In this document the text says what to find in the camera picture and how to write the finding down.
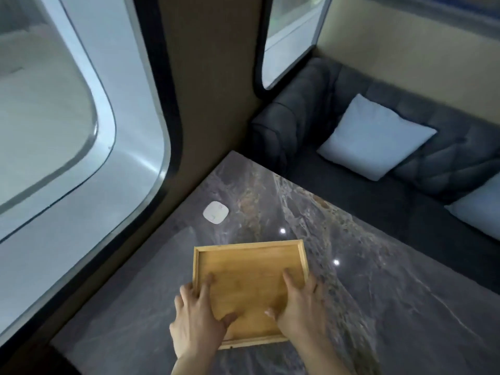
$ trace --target marble table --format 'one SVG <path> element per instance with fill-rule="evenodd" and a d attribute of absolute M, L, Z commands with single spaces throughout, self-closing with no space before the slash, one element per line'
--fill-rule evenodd
<path fill-rule="evenodd" d="M 229 208 L 214 225 L 211 201 Z M 500 296 L 231 152 L 53 339 L 84 374 L 168 374 L 194 246 L 303 239 L 329 331 L 357 374 L 498 374 Z M 214 373 L 304 374 L 293 347 L 218 352 Z"/>

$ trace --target white coaster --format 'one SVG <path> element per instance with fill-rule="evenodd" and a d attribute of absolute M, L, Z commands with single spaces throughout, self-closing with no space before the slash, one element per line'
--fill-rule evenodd
<path fill-rule="evenodd" d="M 212 201 L 203 211 L 205 217 L 211 223 L 219 225 L 227 217 L 229 209 L 218 201 Z"/>

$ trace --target tufted upholstery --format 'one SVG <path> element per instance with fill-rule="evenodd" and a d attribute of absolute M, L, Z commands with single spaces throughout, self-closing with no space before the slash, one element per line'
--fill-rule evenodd
<path fill-rule="evenodd" d="M 285 174 L 304 143 L 328 138 L 358 93 L 438 131 L 390 176 L 449 203 L 500 171 L 500 126 L 322 58 L 311 59 L 250 123 L 249 157 Z"/>

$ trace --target dark gray sofa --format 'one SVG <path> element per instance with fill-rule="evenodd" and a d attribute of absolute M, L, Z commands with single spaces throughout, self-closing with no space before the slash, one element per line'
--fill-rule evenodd
<path fill-rule="evenodd" d="M 316 154 L 358 93 L 438 131 L 378 182 Z M 500 126 L 313 58 L 249 124 L 246 155 L 500 293 L 500 242 L 443 208 L 500 172 Z"/>

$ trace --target tray rim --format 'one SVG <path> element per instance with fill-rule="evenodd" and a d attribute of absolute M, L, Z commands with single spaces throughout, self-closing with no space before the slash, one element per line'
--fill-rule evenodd
<path fill-rule="evenodd" d="M 234 250 L 245 248 L 266 248 L 269 246 L 288 246 L 290 244 L 297 244 L 298 254 L 301 259 L 302 271 L 304 274 L 304 282 L 309 277 L 309 264 L 305 254 L 304 242 L 302 239 L 290 239 L 284 241 L 267 241 L 267 242 L 252 242 L 252 243 L 234 243 L 229 245 L 213 245 L 213 246 L 195 246 L 192 261 L 192 286 L 195 293 L 199 292 L 198 289 L 198 263 L 200 252 Z M 233 347 L 245 347 L 253 345 L 263 345 L 266 343 L 284 342 L 288 339 L 282 334 L 264 335 L 255 338 L 244 338 L 239 340 L 223 340 L 219 350 L 224 350 Z"/>

